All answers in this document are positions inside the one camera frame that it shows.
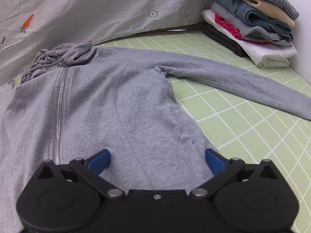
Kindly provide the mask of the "grey zip hoodie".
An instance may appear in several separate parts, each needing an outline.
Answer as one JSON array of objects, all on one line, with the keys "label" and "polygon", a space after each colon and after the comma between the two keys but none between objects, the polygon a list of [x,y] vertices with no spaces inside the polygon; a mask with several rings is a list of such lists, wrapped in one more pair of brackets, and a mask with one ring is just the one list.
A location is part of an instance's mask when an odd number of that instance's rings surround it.
[{"label": "grey zip hoodie", "polygon": [[17,198],[46,159],[107,149],[102,177],[125,191],[192,191],[210,180],[212,144],[179,108],[167,75],[310,119],[308,96],[232,65],[90,43],[43,49],[19,85],[1,83],[1,232],[21,230]]}]

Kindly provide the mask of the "white folded garment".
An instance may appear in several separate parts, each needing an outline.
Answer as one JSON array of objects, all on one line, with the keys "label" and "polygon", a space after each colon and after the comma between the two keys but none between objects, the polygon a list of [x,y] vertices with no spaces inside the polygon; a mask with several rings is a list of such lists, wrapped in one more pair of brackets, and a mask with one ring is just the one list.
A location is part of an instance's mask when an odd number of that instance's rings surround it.
[{"label": "white folded garment", "polygon": [[274,44],[258,45],[236,39],[228,30],[215,22],[215,13],[211,10],[203,10],[201,15],[204,20],[212,25],[217,31],[225,34],[231,40],[236,42],[250,57],[257,67],[261,68],[276,68],[288,67],[289,58],[298,54],[296,48],[282,47]]}]

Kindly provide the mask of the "beige folded garment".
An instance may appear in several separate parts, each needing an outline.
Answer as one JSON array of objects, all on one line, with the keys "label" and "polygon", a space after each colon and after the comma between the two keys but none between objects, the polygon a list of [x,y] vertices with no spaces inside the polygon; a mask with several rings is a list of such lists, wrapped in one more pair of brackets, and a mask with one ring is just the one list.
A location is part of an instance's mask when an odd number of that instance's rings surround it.
[{"label": "beige folded garment", "polygon": [[295,26],[295,22],[291,19],[285,12],[283,12],[279,7],[271,2],[264,0],[243,0],[250,6],[258,9],[259,11],[266,14],[268,17],[278,19],[285,22],[292,29]]}]

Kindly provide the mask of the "black folded garment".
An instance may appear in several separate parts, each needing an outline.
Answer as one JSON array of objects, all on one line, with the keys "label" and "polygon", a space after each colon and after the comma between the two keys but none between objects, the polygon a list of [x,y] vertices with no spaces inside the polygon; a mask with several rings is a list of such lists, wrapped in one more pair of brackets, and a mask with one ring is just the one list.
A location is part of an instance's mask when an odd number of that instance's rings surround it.
[{"label": "black folded garment", "polygon": [[238,55],[239,57],[249,57],[248,54],[244,51],[244,49],[237,42],[233,41],[225,34],[219,32],[212,25],[206,24],[202,32],[207,37],[217,42],[218,44],[228,48],[230,51],[232,51],[234,54]]}]

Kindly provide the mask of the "grey carrot print sheet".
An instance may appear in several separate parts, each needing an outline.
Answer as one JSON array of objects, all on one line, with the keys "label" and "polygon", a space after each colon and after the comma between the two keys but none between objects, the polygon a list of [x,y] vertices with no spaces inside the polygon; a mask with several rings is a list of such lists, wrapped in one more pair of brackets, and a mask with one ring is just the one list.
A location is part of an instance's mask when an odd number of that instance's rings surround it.
[{"label": "grey carrot print sheet", "polygon": [[63,43],[94,45],[201,22],[213,0],[1,0],[1,84],[36,54]]}]

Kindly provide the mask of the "folded blue jeans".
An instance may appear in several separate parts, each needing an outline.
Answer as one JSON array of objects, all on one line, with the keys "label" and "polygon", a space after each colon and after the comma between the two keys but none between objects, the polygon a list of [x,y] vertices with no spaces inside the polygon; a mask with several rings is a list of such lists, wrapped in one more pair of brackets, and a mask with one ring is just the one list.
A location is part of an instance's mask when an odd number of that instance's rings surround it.
[{"label": "folded blue jeans", "polygon": [[293,40],[292,30],[289,25],[278,19],[268,17],[243,0],[216,0],[216,2],[248,26],[260,26],[268,33],[275,33],[281,40],[286,40],[287,42]]}]

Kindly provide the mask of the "red knitted garment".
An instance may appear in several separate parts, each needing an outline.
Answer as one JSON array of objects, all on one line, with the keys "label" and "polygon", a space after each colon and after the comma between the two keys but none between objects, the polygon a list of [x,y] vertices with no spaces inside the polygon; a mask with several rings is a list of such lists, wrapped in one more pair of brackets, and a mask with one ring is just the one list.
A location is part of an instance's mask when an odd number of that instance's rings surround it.
[{"label": "red knitted garment", "polygon": [[234,36],[236,39],[240,40],[240,41],[246,41],[246,42],[250,42],[250,43],[254,43],[254,44],[259,44],[259,45],[267,45],[269,44],[269,42],[265,41],[265,40],[252,40],[252,39],[246,39],[243,38],[240,31],[235,28],[234,26],[232,26],[230,23],[228,23],[227,21],[225,21],[220,15],[218,15],[217,13],[215,14],[215,22],[217,24],[219,24],[220,26],[222,26],[224,29],[228,30],[228,32],[230,34],[232,34],[232,36]]}]

